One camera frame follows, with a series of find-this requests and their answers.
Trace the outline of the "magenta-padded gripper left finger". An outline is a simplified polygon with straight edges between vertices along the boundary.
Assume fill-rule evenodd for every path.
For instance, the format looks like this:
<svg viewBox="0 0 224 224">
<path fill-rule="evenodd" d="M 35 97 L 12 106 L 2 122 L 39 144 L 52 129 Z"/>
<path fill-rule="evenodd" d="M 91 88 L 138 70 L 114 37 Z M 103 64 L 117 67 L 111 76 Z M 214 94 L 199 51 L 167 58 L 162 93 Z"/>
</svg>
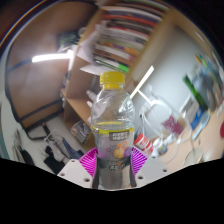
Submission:
<svg viewBox="0 0 224 224">
<path fill-rule="evenodd" d="M 94 186 L 97 172 L 97 149 L 93 148 L 80 159 L 71 159 L 58 176 L 84 188 Z"/>
</svg>

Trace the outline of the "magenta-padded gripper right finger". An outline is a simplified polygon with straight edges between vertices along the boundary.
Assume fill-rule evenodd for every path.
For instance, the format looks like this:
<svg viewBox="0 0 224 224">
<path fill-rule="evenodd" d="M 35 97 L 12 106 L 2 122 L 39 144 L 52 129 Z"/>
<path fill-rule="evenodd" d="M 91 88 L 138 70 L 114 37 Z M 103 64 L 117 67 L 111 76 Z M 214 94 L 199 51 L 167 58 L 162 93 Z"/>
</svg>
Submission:
<svg viewBox="0 0 224 224">
<path fill-rule="evenodd" d="M 159 158 L 148 156 L 136 147 L 132 148 L 130 174 L 132 188 L 143 187 L 169 174 L 169 169 Z"/>
</svg>

